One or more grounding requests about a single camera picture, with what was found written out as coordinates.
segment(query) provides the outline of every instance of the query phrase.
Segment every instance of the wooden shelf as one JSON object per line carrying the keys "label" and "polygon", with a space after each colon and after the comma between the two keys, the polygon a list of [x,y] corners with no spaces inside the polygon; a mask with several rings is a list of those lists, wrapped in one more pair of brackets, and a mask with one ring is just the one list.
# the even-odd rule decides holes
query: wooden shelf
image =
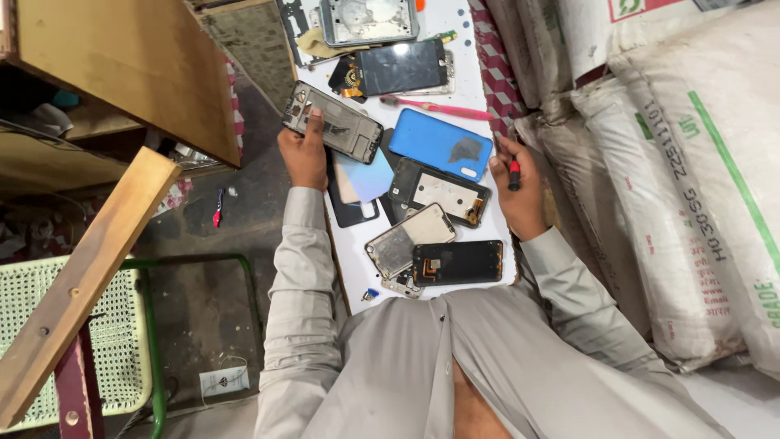
{"label": "wooden shelf", "polygon": [[109,107],[94,102],[84,102],[68,111],[67,115],[73,122],[73,129],[65,133],[65,139],[69,141],[142,127],[135,120],[116,114]]}

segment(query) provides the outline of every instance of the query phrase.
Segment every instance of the white sack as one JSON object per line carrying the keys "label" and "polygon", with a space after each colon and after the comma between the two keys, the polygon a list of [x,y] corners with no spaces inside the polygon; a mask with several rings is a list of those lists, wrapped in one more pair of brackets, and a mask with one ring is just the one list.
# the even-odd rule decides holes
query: white sack
{"label": "white sack", "polygon": [[559,125],[545,124],[539,137],[552,159],[590,246],[607,278],[605,287],[643,336],[650,327],[622,208],[594,138],[574,113]]}
{"label": "white sack", "polygon": [[745,350],[706,244],[626,87],[610,77],[573,92],[572,101],[626,214],[656,349],[684,371]]}
{"label": "white sack", "polygon": [[538,82],[541,110],[550,123],[572,111],[560,94],[572,89],[572,70],[555,0],[516,0]]}
{"label": "white sack", "polygon": [[575,80],[606,64],[608,42],[618,23],[700,14],[693,0],[558,0],[558,11]]}
{"label": "white sack", "polygon": [[611,57],[726,287],[755,366],[780,379],[780,2]]}

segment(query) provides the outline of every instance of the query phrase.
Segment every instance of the screw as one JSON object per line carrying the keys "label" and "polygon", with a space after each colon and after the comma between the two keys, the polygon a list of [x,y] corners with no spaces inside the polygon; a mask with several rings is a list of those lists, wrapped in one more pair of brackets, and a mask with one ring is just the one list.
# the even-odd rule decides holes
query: screw
{"label": "screw", "polygon": [[79,414],[71,410],[65,415],[65,422],[71,427],[79,422]]}

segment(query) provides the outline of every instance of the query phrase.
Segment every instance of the man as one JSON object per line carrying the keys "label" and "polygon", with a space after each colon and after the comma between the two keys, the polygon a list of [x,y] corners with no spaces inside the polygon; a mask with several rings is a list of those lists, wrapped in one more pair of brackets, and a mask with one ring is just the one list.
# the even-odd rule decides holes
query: man
{"label": "man", "polygon": [[[255,437],[731,437],[544,225],[534,162],[506,138],[490,168],[536,285],[390,298],[339,334],[322,126],[313,109],[306,137],[278,136],[293,188],[268,293]],[[516,192],[506,189],[512,155]]]}

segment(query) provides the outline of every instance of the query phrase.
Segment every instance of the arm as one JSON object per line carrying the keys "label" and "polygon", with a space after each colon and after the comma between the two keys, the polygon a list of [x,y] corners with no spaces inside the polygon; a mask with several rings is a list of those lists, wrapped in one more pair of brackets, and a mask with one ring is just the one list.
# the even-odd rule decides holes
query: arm
{"label": "arm", "polygon": [[277,274],[268,292],[257,438],[300,437],[341,369],[332,312],[335,267],[322,197],[327,187],[322,117],[316,113],[305,140],[289,130],[278,137],[293,188],[274,257]]}
{"label": "arm", "polygon": [[[723,437],[732,437],[666,369],[558,230],[547,230],[541,215],[541,179],[525,147],[504,137],[499,145],[490,163],[498,202],[512,232],[522,241],[541,296],[552,304],[553,330],[583,354],[670,394]],[[516,192],[507,189],[507,166],[513,156],[520,164],[522,184]]]}

